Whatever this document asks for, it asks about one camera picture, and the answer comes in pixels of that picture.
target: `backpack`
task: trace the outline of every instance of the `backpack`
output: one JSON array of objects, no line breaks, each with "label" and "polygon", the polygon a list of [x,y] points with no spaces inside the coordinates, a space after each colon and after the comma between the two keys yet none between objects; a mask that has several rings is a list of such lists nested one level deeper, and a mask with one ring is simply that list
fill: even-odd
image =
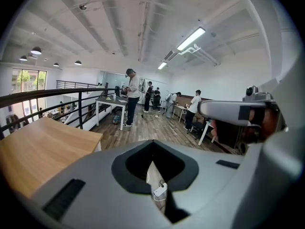
[{"label": "backpack", "polygon": [[165,100],[168,102],[170,100],[170,98],[172,97],[173,94],[168,94],[166,97],[165,97]]}]

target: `tree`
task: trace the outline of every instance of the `tree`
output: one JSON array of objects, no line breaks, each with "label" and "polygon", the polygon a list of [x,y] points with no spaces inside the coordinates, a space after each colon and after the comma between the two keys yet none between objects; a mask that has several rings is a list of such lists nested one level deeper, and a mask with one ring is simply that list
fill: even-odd
[{"label": "tree", "polygon": [[44,83],[46,81],[46,72],[39,71],[38,77],[34,81],[34,85],[37,85],[37,80],[38,80],[38,85],[44,86]]},{"label": "tree", "polygon": [[18,85],[21,85],[21,83],[28,82],[30,80],[30,74],[28,71],[21,71],[17,78]]}]

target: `railing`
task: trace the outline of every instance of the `railing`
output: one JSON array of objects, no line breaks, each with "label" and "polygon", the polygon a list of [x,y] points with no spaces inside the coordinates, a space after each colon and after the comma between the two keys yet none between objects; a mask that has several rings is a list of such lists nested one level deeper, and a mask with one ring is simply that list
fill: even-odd
[{"label": "railing", "polygon": [[[26,121],[27,119],[32,118],[36,115],[40,115],[40,114],[43,114],[44,112],[47,112],[49,110],[56,109],[56,108],[59,108],[59,107],[62,107],[62,106],[68,105],[68,104],[72,104],[72,103],[75,103],[75,102],[78,102],[78,109],[75,109],[75,110],[72,110],[68,113],[62,114],[62,115],[54,118],[54,120],[59,120],[59,119],[65,117],[67,115],[70,115],[71,113],[74,113],[74,112],[78,111],[78,117],[69,121],[66,124],[68,125],[68,124],[70,124],[70,123],[72,123],[76,120],[79,120],[79,124],[76,126],[76,128],[79,127],[80,129],[82,129],[82,125],[85,122],[87,122],[88,120],[90,120],[91,118],[93,118],[95,116],[95,114],[92,114],[89,118],[87,118],[84,121],[82,120],[82,117],[84,115],[87,115],[88,113],[96,110],[96,107],[94,106],[95,103],[82,106],[81,105],[82,100],[99,98],[100,96],[107,96],[107,95],[110,95],[110,94],[114,94],[114,90],[115,90],[114,88],[112,88],[112,89],[110,89],[110,88],[53,89],[53,90],[38,90],[38,91],[32,91],[32,92],[16,93],[16,94],[11,94],[11,95],[0,97],[0,108],[3,108],[3,107],[6,107],[6,106],[10,106],[10,105],[20,103],[20,102],[23,102],[23,101],[27,101],[27,100],[38,99],[38,98],[42,98],[42,97],[55,96],[55,95],[62,95],[62,94],[78,93],[78,100],[70,101],[70,102],[67,102],[67,103],[62,103],[62,104],[59,104],[59,105],[55,105],[55,106],[43,109],[41,111],[37,111],[35,113],[32,113],[32,114],[27,115],[25,117],[22,117],[22,118],[14,121],[14,122],[11,122],[11,123],[3,126],[3,127],[0,126],[0,140],[4,138],[3,132],[5,130],[8,130],[9,128],[11,128],[11,127],[23,122],[23,121]],[[90,92],[101,91],[102,93],[101,93],[100,96],[81,98],[81,94],[84,93],[84,92],[88,92],[88,91],[90,91]],[[81,110],[83,108],[89,107],[90,105],[93,105],[93,107],[89,111],[87,111],[86,113],[82,113]],[[109,105],[102,104],[99,108],[99,112],[105,110],[108,107],[109,107]]]},{"label": "railing", "polygon": [[56,89],[75,89],[75,88],[96,88],[95,84],[81,83],[81,82],[68,82],[56,81]]}]

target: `jeans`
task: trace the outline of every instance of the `jeans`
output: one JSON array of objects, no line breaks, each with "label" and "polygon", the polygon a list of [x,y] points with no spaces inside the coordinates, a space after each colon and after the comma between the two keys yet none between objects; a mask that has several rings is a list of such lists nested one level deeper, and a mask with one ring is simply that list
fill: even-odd
[{"label": "jeans", "polygon": [[127,112],[127,125],[131,125],[133,123],[133,116],[134,116],[134,110],[137,106],[137,103],[139,101],[139,97],[129,97],[128,98],[128,112]]},{"label": "jeans", "polygon": [[145,98],[145,104],[144,104],[145,111],[149,110],[149,101],[150,101],[150,98]]},{"label": "jeans", "polygon": [[192,122],[193,122],[193,117],[194,117],[195,113],[191,112],[191,111],[187,111],[186,112],[186,116],[185,116],[185,128],[190,130],[192,128]]}]

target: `window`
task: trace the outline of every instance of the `window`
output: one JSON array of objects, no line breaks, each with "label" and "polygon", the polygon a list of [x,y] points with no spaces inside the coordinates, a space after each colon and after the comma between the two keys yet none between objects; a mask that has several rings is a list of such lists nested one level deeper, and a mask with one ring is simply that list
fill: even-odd
[{"label": "window", "polygon": [[[46,71],[13,69],[11,78],[12,93],[44,90],[46,86]],[[35,113],[39,108],[45,109],[45,98],[32,99],[22,103],[13,104],[12,111],[18,118]],[[38,116],[29,118],[29,122],[35,121]]]}]

